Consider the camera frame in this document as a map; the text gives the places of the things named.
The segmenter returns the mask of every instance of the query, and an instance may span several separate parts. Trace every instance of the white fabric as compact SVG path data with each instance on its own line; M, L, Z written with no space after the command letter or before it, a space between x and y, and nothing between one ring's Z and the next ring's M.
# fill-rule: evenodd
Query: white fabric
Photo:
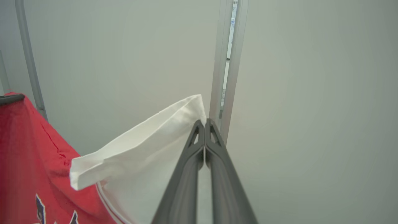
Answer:
M187 97L115 138L98 151L72 160L70 184L96 184L101 199L125 223L150 223L188 135L206 123L201 95Z

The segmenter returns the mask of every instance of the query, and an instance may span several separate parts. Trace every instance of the garment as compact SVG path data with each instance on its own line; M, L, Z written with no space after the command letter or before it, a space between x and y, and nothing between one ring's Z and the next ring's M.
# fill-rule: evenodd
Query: garment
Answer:
M116 223L95 185L70 186L78 156L27 97L0 106L0 223Z

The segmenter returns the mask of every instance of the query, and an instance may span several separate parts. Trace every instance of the t-shirt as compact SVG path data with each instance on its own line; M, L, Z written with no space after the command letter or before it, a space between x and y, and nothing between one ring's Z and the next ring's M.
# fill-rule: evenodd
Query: t-shirt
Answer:
M95 185L70 186L71 160L78 156L27 97L0 106L0 223L119 223Z

